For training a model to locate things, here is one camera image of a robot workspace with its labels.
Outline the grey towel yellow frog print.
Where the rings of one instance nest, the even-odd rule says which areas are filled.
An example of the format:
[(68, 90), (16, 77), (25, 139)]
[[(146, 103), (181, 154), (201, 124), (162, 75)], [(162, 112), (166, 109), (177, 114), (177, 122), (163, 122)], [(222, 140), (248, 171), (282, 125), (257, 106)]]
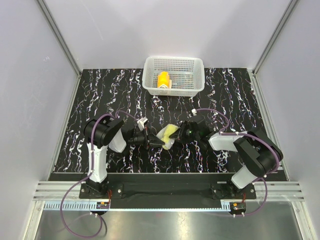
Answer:
[(178, 129), (178, 126), (174, 124), (168, 124), (157, 133), (156, 137), (164, 142), (162, 145), (163, 149), (169, 150), (173, 146), (175, 140), (173, 137), (171, 137), (171, 135), (174, 134)]

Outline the grey and orange towel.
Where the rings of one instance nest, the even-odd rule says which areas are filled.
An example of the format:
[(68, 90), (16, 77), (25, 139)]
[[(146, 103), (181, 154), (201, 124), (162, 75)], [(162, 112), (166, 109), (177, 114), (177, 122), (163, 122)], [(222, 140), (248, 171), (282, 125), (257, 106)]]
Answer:
[(157, 88), (170, 89), (172, 87), (172, 81), (170, 75), (166, 71), (162, 71), (157, 76)]

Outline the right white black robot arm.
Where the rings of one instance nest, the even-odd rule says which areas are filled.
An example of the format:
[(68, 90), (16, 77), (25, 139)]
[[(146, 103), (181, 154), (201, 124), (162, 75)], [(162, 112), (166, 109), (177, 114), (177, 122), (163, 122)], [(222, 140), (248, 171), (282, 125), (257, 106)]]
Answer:
[(213, 132), (201, 115), (183, 121), (169, 138), (182, 144), (196, 141), (206, 151), (237, 152), (244, 166), (227, 185), (228, 195), (235, 199), (244, 194), (247, 185), (275, 172), (284, 158), (280, 148), (262, 129), (255, 127), (243, 132)]

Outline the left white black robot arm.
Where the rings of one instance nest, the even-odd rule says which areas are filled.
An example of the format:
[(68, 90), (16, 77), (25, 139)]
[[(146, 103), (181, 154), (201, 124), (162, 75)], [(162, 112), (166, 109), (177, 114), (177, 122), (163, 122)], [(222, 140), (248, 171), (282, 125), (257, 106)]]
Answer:
[(124, 130), (124, 121), (111, 114), (87, 122), (83, 134), (87, 140), (89, 152), (89, 171), (87, 180), (93, 182), (90, 192), (97, 198), (108, 193), (106, 180), (107, 151), (123, 153), (128, 146), (143, 146), (145, 149), (160, 148), (165, 143), (149, 131), (146, 117), (137, 120), (137, 126)]

